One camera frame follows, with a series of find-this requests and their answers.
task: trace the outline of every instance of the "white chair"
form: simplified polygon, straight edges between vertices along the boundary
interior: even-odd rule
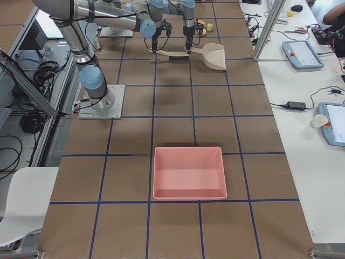
[[[15,172],[0,222],[0,247],[42,229],[58,167],[26,167]]]

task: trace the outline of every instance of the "keyboard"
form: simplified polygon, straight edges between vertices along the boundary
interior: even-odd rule
[[[268,0],[268,8],[270,9],[270,11],[273,8],[274,1],[275,0]],[[281,9],[276,23],[281,23],[281,24],[288,24],[289,23],[289,20],[288,20],[288,17],[286,15],[286,11],[285,11],[284,7]]]

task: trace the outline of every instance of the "person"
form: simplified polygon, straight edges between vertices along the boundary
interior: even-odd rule
[[[345,3],[339,4],[332,8],[322,19],[324,24],[332,25],[324,30],[325,33],[336,31],[345,26]],[[335,38],[331,43],[334,53],[337,57],[345,57],[345,36],[342,38]]]

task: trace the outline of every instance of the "person's arm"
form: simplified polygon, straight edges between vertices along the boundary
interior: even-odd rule
[[[345,3],[332,8],[328,13],[325,14],[322,22],[330,25],[335,24],[338,21],[339,16],[341,16],[343,13],[345,13]]]

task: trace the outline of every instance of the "blue joint cap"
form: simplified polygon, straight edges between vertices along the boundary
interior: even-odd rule
[[[104,82],[102,71],[95,65],[84,66],[80,70],[79,77],[84,87],[89,90],[96,90],[100,88]]]
[[[163,0],[149,0],[149,3],[155,8],[162,9],[164,7]]]
[[[168,0],[163,0],[163,12],[168,15],[170,14],[169,12],[169,2]]]
[[[195,8],[194,0],[181,0],[181,4],[183,4],[187,8]]]
[[[132,3],[127,3],[127,4],[125,4],[125,9],[127,10],[127,11],[132,11]]]
[[[156,33],[156,25],[153,20],[145,20],[140,26],[140,33],[144,38],[151,38]]]

